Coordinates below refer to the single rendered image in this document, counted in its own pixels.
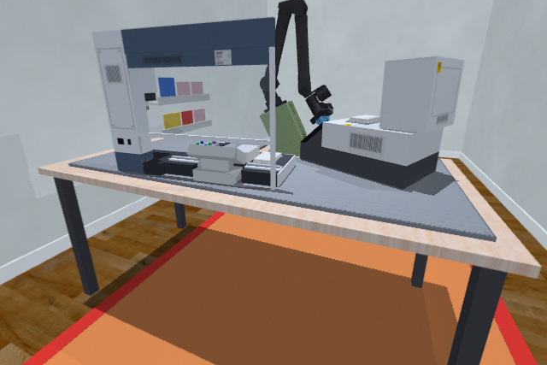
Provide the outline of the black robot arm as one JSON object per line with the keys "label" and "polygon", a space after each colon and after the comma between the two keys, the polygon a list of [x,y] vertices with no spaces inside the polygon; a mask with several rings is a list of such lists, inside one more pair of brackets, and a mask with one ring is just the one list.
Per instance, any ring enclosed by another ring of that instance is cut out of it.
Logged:
{"label": "black robot arm", "polygon": [[[295,14],[294,17],[297,39],[298,92],[304,98],[308,97],[306,98],[306,103],[309,108],[313,107],[313,104],[319,103],[318,99],[323,102],[332,94],[325,85],[322,85],[311,92],[311,82],[309,74],[309,40],[307,16],[308,6],[304,2],[304,0],[287,0],[284,2],[280,2],[278,8],[278,20],[275,28],[275,90],[280,84],[277,76],[279,72],[279,63],[284,48],[287,29],[289,26],[291,14]],[[330,115],[333,114],[333,106],[331,105],[331,103],[319,104],[322,109],[330,109],[332,112]]]}

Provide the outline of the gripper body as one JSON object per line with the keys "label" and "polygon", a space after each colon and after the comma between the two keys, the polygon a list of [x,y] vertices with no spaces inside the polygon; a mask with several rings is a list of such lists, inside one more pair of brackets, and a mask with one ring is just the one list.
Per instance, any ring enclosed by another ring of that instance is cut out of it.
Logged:
{"label": "gripper body", "polygon": [[313,107],[310,107],[311,112],[313,113],[314,117],[310,120],[310,122],[315,124],[315,122],[321,117],[321,116],[329,116],[332,112],[330,109],[322,109],[319,103],[315,103],[312,105]]}

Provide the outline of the white lab instrument with black keypad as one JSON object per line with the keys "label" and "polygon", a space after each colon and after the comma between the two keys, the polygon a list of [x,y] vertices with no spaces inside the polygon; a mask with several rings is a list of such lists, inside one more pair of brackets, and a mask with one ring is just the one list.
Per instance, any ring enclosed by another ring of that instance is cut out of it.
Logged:
{"label": "white lab instrument with black keypad", "polygon": [[322,122],[301,141],[300,159],[400,189],[433,173],[444,127],[454,124],[463,64],[385,61],[379,121]]}

